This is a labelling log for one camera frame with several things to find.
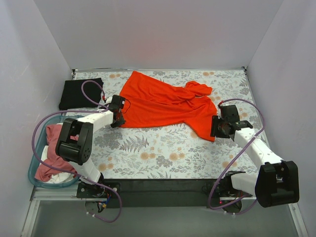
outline orange cloth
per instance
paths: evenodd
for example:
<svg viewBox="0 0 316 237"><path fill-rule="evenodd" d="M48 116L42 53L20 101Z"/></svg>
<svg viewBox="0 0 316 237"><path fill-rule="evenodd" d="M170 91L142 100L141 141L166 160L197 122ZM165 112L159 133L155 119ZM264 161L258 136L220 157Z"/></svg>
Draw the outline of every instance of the orange cloth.
<svg viewBox="0 0 316 237"><path fill-rule="evenodd" d="M205 96L211 92L211 87L195 81L176 87L134 71L120 92L120 96L130 101L125 102L122 111L126 120L122 127L158 127L184 122L199 137L213 142L212 116L217 112L211 99Z"/></svg>

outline black cloth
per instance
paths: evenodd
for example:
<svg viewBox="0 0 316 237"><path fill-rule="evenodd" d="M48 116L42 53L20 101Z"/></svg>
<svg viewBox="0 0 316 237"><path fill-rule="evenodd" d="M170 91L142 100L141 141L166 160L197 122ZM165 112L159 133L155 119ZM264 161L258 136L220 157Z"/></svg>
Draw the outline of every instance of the black cloth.
<svg viewBox="0 0 316 237"><path fill-rule="evenodd" d="M101 87L103 86L103 82L101 78L96 79L87 79L93 80L97 82ZM59 103L60 110L67 110L67 109L76 109L76 108L95 108L97 105L88 101L81 91L81 85L86 80L67 80L65 81L64 91L61 96L61 100ZM100 103L101 100L101 89L98 85L94 83L86 83L84 85L84 91L86 95L93 101Z"/></svg>

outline red garment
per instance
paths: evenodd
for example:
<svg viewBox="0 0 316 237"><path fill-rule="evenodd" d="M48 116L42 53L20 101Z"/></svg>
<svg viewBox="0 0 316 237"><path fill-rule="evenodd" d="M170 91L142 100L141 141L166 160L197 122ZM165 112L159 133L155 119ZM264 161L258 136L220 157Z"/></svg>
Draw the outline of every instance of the red garment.
<svg viewBox="0 0 316 237"><path fill-rule="evenodd" d="M58 137L61 131L61 127L62 125L60 124L48 125L46 127L48 149L47 149L47 159L45 160L45 163L52 165L56 168L75 172L75 169L68 162L64 161L61 157L56 155L56 152L55 152ZM78 137L71 137L71 138L74 140L78 140ZM40 164L36 171L35 178L38 180L47 182L48 180L50 180L53 174L59 174L59 173L60 171L58 170L51 169L43 164Z"/></svg>
<svg viewBox="0 0 316 237"><path fill-rule="evenodd" d="M120 92L130 101L123 109L126 123L122 127L158 127L184 122L199 137L213 142L212 116L217 111L206 96L211 92L211 87L195 81L176 87L134 71Z"/></svg>

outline table surface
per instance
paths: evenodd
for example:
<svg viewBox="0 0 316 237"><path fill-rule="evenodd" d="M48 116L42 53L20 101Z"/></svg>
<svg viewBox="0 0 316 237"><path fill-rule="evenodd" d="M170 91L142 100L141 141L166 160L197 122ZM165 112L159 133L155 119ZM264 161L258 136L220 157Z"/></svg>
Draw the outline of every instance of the table surface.
<svg viewBox="0 0 316 237"><path fill-rule="evenodd" d="M253 102L242 70L141 72L174 86L184 86L192 80L205 83L213 88L209 97L215 104L229 98ZM75 79L102 78L106 95L112 96L120 93L131 73L78 72ZM234 104L241 119L248 120L256 130L261 128L255 108L244 102ZM240 147L232 140L217 138L214 143L203 140L185 124L153 128L107 127L94 133L91 159L107 179L206 179L217 178L239 151ZM243 154L231 170L257 171L247 154Z"/></svg>

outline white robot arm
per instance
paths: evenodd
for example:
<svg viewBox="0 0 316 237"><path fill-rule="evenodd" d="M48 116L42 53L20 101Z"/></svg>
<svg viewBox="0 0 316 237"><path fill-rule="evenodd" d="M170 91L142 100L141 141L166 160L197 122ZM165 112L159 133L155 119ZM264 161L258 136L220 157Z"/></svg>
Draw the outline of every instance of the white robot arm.
<svg viewBox="0 0 316 237"><path fill-rule="evenodd" d="M90 159L93 133L105 126L117 127L125 122L121 113L125 104L123 97L109 97L106 104L109 104L109 110L106 112L101 111L79 119L66 119L56 146L57 155L69 162L77 173L94 182L99 182L103 177ZM77 141L71 139L71 136L77 135Z"/></svg>
<svg viewBox="0 0 316 237"><path fill-rule="evenodd" d="M229 171L221 182L227 191L240 190L256 196L263 207L294 203L299 200L298 168L284 161L259 138L248 121L240 121L235 105L220 106L221 117L212 118L211 136L229 138L244 148L259 170L258 175Z"/></svg>

